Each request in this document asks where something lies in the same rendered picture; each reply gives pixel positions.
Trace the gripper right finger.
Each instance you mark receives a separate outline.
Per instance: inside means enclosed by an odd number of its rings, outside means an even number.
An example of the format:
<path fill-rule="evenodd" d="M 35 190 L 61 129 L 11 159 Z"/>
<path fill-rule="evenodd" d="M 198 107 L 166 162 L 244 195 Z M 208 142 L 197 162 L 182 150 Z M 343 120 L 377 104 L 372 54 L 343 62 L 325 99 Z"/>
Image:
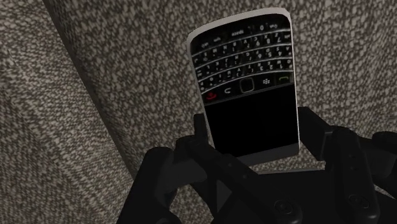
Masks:
<path fill-rule="evenodd" d="M 370 138 L 330 125 L 308 107 L 298 108 L 300 140 L 331 177 L 335 210 L 346 224 L 378 224 L 375 186 L 397 199 L 397 132 Z"/>

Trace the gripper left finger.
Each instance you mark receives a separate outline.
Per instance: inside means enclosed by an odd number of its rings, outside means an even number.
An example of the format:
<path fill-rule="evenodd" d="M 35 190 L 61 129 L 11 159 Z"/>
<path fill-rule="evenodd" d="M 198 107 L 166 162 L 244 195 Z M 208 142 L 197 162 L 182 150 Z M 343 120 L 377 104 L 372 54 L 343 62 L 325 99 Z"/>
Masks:
<path fill-rule="evenodd" d="M 286 193 L 208 142 L 202 114 L 175 149 L 148 150 L 116 224 L 182 224 L 170 210 L 178 188 L 192 185 L 213 216 L 210 224 L 302 224 L 301 207 Z"/>

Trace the black keypad phone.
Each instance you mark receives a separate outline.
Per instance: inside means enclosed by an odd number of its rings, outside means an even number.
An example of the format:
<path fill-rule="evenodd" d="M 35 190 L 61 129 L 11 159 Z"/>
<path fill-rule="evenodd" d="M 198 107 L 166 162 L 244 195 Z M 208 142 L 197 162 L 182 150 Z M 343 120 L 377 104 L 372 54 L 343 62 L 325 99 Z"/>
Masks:
<path fill-rule="evenodd" d="M 298 154 L 293 24 L 285 8 L 204 24 L 186 51 L 214 148 L 246 165 Z"/>

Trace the grey woven fabric sofa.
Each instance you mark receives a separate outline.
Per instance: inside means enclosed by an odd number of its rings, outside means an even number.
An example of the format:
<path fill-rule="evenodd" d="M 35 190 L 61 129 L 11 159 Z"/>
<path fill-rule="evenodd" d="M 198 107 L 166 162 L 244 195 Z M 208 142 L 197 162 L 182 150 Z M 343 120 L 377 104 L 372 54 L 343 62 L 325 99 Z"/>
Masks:
<path fill-rule="evenodd" d="M 267 7 L 291 14 L 299 105 L 397 132 L 397 0 L 0 0 L 0 224 L 116 224 L 202 111 L 188 34 Z"/>

